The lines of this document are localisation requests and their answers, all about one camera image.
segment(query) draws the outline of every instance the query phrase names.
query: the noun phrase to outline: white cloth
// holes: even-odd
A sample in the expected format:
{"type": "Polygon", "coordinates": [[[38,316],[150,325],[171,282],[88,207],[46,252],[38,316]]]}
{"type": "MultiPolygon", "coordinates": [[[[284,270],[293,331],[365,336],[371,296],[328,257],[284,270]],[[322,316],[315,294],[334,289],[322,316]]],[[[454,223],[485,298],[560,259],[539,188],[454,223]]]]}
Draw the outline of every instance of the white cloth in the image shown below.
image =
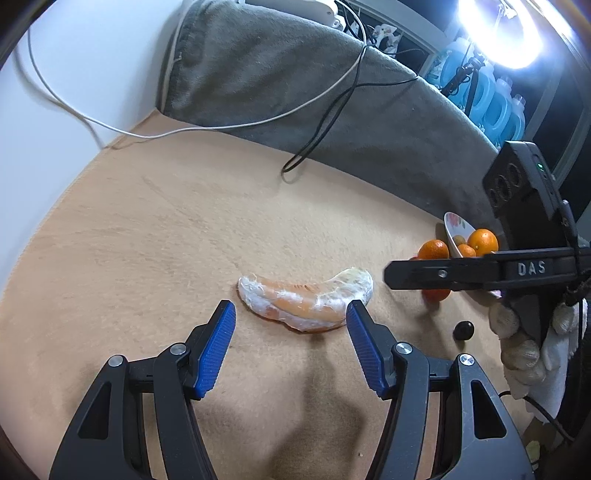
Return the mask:
{"type": "MultiPolygon", "coordinates": [[[[564,303],[554,311],[552,324],[541,350],[523,330],[519,318],[501,302],[489,310],[491,330],[501,341],[501,361],[511,395],[523,398],[529,395],[556,417],[566,383],[567,363],[579,344],[579,305],[568,307],[564,303]]],[[[583,301],[583,334],[587,326],[587,302],[583,301]]],[[[527,405],[542,422],[547,422],[535,407],[527,405]]]]}

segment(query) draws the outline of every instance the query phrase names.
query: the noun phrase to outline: white wall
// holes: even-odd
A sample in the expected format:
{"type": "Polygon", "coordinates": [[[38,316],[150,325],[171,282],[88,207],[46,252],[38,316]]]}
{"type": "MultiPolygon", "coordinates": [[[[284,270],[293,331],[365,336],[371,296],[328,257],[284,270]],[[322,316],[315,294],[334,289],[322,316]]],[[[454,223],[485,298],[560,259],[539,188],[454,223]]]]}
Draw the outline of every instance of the white wall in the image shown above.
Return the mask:
{"type": "MultiPolygon", "coordinates": [[[[35,59],[51,87],[78,110],[131,128],[155,106],[181,3],[57,0],[32,27],[35,59]]],[[[0,292],[52,205],[116,137],[102,127],[93,126],[93,133],[43,92],[23,37],[0,70],[0,292]]]]}

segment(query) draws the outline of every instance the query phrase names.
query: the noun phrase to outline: orange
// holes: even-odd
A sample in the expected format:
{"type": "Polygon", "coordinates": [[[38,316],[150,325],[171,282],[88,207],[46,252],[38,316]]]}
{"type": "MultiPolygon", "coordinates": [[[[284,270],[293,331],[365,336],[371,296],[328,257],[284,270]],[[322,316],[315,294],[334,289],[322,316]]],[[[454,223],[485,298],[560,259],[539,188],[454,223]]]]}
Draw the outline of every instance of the orange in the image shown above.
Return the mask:
{"type": "Polygon", "coordinates": [[[438,258],[449,258],[449,250],[445,242],[441,240],[429,240],[417,253],[421,260],[436,260],[438,258]]]}
{"type": "Polygon", "coordinates": [[[472,232],[468,238],[468,245],[476,251],[476,255],[479,257],[499,249],[499,241],[495,234],[486,228],[479,228],[472,232]]]}
{"type": "Polygon", "coordinates": [[[452,291],[446,288],[442,288],[439,290],[422,290],[422,292],[425,301],[429,303],[437,303],[438,301],[442,301],[448,298],[449,294],[452,291]]]}
{"type": "Polygon", "coordinates": [[[474,250],[470,245],[461,244],[457,246],[457,249],[464,258],[476,256],[476,250],[474,250]]]}

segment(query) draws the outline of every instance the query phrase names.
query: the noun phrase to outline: gray blanket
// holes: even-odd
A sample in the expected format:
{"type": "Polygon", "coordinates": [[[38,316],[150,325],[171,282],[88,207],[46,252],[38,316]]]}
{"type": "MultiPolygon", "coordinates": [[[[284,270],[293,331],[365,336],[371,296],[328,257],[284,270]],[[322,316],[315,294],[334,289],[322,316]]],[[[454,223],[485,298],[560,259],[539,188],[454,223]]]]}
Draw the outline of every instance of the gray blanket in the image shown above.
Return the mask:
{"type": "MultiPolygon", "coordinates": [[[[282,12],[230,0],[197,0],[173,44],[163,114],[195,125],[252,122],[316,96],[354,62],[361,42],[282,12]]],[[[361,82],[396,82],[411,70],[370,48],[361,82]]],[[[231,131],[296,152],[334,92],[279,121],[231,131]]],[[[481,181],[496,151],[451,102],[422,79],[356,90],[311,157],[443,218],[495,224],[481,181]]]]}

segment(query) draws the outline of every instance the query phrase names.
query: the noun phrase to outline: white bowl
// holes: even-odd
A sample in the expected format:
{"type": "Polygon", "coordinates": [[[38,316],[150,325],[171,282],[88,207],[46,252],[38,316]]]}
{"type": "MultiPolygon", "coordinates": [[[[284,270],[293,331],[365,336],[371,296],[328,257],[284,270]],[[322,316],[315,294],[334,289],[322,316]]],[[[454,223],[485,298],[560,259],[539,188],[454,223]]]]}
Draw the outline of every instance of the white bowl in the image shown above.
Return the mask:
{"type": "Polygon", "coordinates": [[[447,212],[445,214],[443,217],[443,223],[445,225],[445,233],[447,233],[447,244],[449,245],[450,255],[454,258],[463,258],[453,241],[453,237],[461,235],[467,242],[468,237],[470,237],[476,229],[458,214],[452,212],[447,212]]]}

